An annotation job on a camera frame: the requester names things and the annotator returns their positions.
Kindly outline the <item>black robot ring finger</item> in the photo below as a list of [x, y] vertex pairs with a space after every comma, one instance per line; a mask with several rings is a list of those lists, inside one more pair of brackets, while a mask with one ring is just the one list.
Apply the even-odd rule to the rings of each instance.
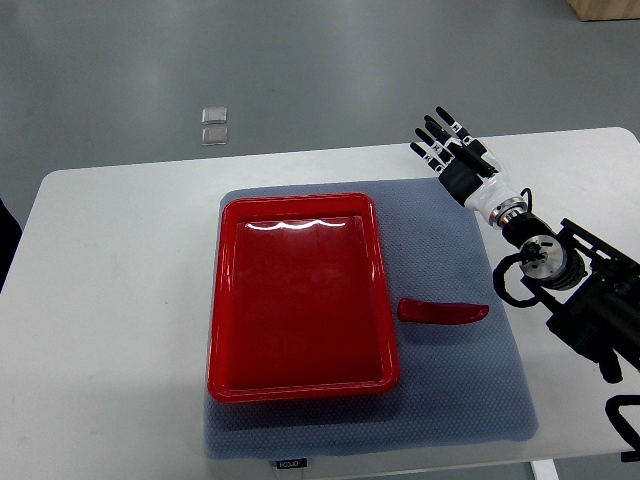
[[439, 159], [443, 163], [449, 163], [452, 160], [452, 154], [438, 140], [434, 139], [425, 130], [416, 128], [414, 132], [439, 157]]

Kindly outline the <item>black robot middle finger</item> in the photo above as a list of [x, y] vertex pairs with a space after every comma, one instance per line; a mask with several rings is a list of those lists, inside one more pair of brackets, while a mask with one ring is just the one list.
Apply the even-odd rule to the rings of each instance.
[[452, 145], [460, 145], [460, 139], [456, 133], [449, 126], [442, 126], [432, 116], [424, 116], [424, 125], [427, 132], [443, 148], [449, 149]]

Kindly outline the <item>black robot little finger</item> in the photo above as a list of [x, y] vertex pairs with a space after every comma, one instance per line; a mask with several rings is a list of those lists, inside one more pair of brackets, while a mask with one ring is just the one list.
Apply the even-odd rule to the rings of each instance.
[[411, 142], [409, 146], [436, 174], [441, 174], [445, 170], [446, 164], [439, 156], [427, 152], [416, 142]]

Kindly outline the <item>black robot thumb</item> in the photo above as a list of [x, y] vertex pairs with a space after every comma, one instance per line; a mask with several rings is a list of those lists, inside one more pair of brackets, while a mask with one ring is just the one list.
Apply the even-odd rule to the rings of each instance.
[[491, 178], [498, 170], [467, 146], [458, 147], [458, 159], [482, 178]]

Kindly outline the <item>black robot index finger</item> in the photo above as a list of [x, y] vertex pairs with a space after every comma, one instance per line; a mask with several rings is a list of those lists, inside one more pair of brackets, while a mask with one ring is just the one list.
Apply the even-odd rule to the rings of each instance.
[[463, 143], [470, 143], [473, 140], [473, 137], [469, 134], [468, 130], [443, 107], [437, 106], [436, 113], [447, 124], [455, 136]]

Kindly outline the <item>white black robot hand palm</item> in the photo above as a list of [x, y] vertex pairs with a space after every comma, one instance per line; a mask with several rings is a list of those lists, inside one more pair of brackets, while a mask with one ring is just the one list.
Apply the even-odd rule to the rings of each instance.
[[[458, 147], [467, 146], [492, 164], [498, 173], [482, 178], [458, 159]], [[488, 224], [507, 224], [522, 214], [522, 196], [509, 185], [509, 176], [497, 158], [473, 138], [470, 143], [452, 145], [447, 149], [453, 156], [438, 179], [449, 194], [461, 205], [480, 213]]]

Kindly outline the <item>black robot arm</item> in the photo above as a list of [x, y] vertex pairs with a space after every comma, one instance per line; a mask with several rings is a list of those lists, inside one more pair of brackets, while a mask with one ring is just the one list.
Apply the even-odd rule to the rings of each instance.
[[515, 192], [493, 153], [444, 108], [425, 116], [411, 149], [461, 206], [500, 231], [515, 253], [493, 271], [493, 288], [516, 308], [544, 305], [549, 330], [595, 363], [610, 384], [620, 361], [639, 364], [639, 264], [568, 219], [554, 232]]

